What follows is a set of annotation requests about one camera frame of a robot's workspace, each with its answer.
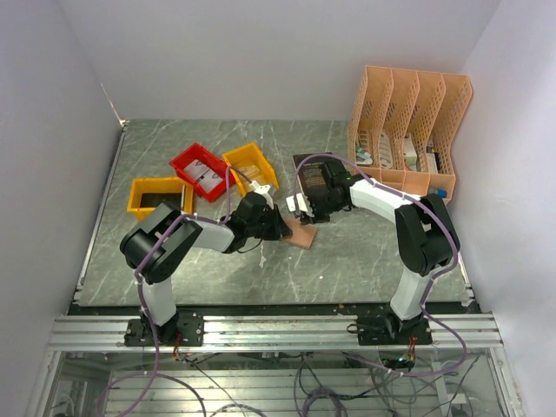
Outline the pink leather card holder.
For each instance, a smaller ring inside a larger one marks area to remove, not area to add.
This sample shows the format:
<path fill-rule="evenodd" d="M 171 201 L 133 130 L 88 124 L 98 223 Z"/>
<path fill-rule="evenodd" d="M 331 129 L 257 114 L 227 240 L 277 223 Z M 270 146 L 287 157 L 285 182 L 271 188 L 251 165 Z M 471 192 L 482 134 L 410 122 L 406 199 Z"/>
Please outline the pink leather card holder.
<path fill-rule="evenodd" d="M 291 234 L 283 237 L 282 240 L 299 248 L 310 249 L 318 228 L 312 224 L 303 225 L 294 218 L 286 219 L 285 223 L 291 230 Z"/>

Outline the red bin with cards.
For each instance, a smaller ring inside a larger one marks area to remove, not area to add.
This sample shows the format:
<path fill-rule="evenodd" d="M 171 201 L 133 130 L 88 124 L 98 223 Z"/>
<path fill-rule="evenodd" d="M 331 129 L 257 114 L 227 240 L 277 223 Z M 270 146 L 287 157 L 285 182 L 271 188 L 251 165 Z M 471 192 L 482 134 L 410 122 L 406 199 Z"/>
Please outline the red bin with cards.
<path fill-rule="evenodd" d="M 172 159 L 169 166 L 207 202 L 215 202 L 227 186 L 235 184 L 228 165 L 197 142 Z"/>

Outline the yellow bin with cards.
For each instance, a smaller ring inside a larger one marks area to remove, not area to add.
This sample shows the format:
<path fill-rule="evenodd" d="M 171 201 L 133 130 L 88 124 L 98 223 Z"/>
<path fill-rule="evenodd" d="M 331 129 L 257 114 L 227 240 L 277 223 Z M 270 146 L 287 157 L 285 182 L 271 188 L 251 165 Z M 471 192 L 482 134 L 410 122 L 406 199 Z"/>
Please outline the yellow bin with cards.
<path fill-rule="evenodd" d="M 250 180 L 280 188 L 274 168 L 254 142 L 224 152 L 222 158 L 228 166 L 239 169 Z"/>

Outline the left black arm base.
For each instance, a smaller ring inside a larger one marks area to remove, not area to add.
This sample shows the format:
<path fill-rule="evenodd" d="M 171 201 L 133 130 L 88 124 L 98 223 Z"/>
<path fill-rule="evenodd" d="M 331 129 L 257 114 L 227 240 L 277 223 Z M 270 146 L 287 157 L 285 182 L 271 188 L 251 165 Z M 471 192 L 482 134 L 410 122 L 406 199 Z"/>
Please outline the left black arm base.
<path fill-rule="evenodd" d="M 155 325 L 161 346 L 200 347 L 204 336 L 204 319 L 192 311 L 178 310 L 164 325 Z M 153 347 L 155 336 L 144 314 L 128 322 L 124 335 L 126 347 Z"/>

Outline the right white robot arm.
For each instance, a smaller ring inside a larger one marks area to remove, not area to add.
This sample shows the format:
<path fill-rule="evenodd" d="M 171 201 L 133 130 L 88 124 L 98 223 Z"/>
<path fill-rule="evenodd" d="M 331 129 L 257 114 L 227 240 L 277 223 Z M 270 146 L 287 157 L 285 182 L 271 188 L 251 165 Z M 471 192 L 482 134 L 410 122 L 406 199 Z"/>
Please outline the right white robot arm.
<path fill-rule="evenodd" d="M 458 263 L 460 241 L 441 196 L 410 195 L 362 173 L 347 171 L 342 161 L 317 155 L 324 190 L 301 203 L 295 211 L 307 221 L 324 222 L 334 212 L 366 209 L 389 220 L 396 231 L 402 275 L 388 307 L 358 317 L 347 327 L 362 346 L 416 342 L 428 344 L 427 298 L 436 281 Z"/>

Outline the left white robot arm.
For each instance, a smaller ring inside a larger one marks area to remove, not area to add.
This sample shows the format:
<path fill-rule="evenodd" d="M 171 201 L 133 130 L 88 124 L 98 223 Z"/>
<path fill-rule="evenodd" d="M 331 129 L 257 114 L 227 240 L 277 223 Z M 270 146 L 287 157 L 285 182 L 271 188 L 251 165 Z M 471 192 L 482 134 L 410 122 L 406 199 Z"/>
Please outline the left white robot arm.
<path fill-rule="evenodd" d="M 279 241 L 293 235 L 278 207 L 247 193 L 228 217 L 212 220 L 182 213 L 163 202 L 121 240 L 120 251 L 139 286 L 141 313 L 124 336 L 126 347 L 202 345 L 203 322 L 188 319 L 174 301 L 171 276 L 192 248 L 239 253 L 247 240 Z"/>

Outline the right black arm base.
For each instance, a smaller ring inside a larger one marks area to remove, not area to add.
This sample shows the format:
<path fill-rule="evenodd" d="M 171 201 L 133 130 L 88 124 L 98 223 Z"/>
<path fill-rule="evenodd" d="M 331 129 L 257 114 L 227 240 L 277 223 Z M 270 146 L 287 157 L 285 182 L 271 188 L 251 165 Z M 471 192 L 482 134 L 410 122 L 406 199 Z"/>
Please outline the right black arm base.
<path fill-rule="evenodd" d="M 347 326 L 349 334 L 357 336 L 360 346 L 430 345 L 433 342 L 429 321 L 418 315 L 401 321 L 394 314 L 358 316 Z"/>

